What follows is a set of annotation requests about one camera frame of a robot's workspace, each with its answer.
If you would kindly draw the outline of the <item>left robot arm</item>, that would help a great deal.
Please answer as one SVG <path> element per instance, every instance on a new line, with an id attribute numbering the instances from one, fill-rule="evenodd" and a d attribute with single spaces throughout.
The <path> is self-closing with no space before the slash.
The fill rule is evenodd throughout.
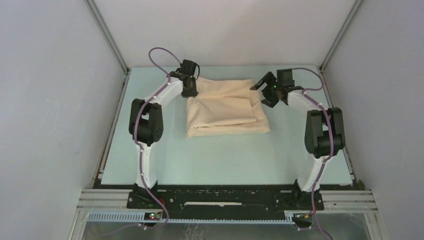
<path id="1" fill-rule="evenodd" d="M 189 98 L 198 95 L 196 80 L 200 66 L 184 59 L 179 68 L 166 72 L 165 82 L 145 99 L 135 98 L 131 103 L 128 131 L 136 146 L 138 173 L 135 184 L 144 188 L 138 201 L 145 208 L 153 208 L 158 194 L 152 190 L 157 183 L 153 149 L 164 133 L 164 108 L 178 95 Z"/>

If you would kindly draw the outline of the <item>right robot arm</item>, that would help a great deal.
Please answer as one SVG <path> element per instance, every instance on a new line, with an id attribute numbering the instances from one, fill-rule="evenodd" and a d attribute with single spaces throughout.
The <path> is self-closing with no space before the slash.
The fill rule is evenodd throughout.
<path id="1" fill-rule="evenodd" d="M 261 90 L 262 103 L 270 108 L 279 102 L 292 107 L 305 116 L 304 145 L 309 160 L 304 172 L 296 180 L 298 191 L 291 194 L 291 204 L 304 209 L 311 202 L 309 193 L 319 189 L 327 164 L 346 146 L 343 112 L 339 107 L 325 107 L 309 95 L 318 88 L 296 85 L 293 69 L 279 69 L 276 74 L 267 72 L 250 90 Z"/>

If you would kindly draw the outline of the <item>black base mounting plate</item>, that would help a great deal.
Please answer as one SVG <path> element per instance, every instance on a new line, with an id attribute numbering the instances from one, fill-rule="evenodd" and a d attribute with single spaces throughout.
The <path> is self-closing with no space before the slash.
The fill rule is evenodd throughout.
<path id="1" fill-rule="evenodd" d="M 175 210 L 188 202 L 239 203 L 243 206 L 266 206 L 274 210 L 324 210 L 319 190 L 301 191 L 297 183 L 268 185 L 165 185 L 155 184 L 151 189 L 134 185 L 128 194 L 128 209 Z"/>

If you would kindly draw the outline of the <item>aluminium frame rail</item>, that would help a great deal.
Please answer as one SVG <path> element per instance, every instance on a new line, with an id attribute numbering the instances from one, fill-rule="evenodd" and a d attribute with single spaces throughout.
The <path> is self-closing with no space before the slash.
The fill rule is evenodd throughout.
<path id="1" fill-rule="evenodd" d="M 225 223 L 294 224 L 312 221 L 312 210 L 276 210 L 271 206 L 248 208 L 236 202 L 180 203 L 166 217 L 162 208 L 127 208 L 130 193 L 124 191 L 84 190 L 76 209 L 86 212 L 89 221 L 135 223 Z M 325 191 L 318 201 L 319 214 L 376 214 L 377 205 L 370 191 Z"/>

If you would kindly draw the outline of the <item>beige cloth wrap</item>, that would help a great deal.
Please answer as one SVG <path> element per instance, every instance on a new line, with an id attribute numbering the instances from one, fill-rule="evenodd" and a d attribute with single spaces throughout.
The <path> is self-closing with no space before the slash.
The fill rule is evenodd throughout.
<path id="1" fill-rule="evenodd" d="M 269 121 L 253 85 L 253 79 L 200 77 L 198 95 L 187 99 L 187 138 L 268 133 Z"/>

